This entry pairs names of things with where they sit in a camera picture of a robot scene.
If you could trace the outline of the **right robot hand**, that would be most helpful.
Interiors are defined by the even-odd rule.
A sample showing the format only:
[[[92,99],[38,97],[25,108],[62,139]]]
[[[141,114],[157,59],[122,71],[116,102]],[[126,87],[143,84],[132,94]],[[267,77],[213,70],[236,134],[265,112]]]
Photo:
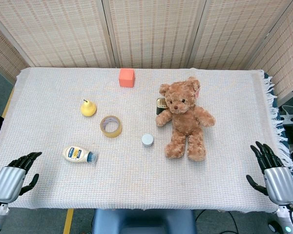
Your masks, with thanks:
[[[293,176],[288,167],[267,144],[256,141],[250,148],[257,158],[265,186],[259,185],[250,175],[246,175],[248,183],[258,192],[268,196],[276,205],[293,203]]]

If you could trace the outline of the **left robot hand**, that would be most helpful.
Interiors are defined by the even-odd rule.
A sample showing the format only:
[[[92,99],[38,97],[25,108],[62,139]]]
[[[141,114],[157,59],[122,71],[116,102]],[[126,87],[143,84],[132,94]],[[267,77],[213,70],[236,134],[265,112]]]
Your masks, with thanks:
[[[31,152],[12,160],[0,170],[0,203],[12,203],[36,186],[39,174],[35,174],[28,185],[24,186],[23,183],[34,161],[41,154],[42,152]]]

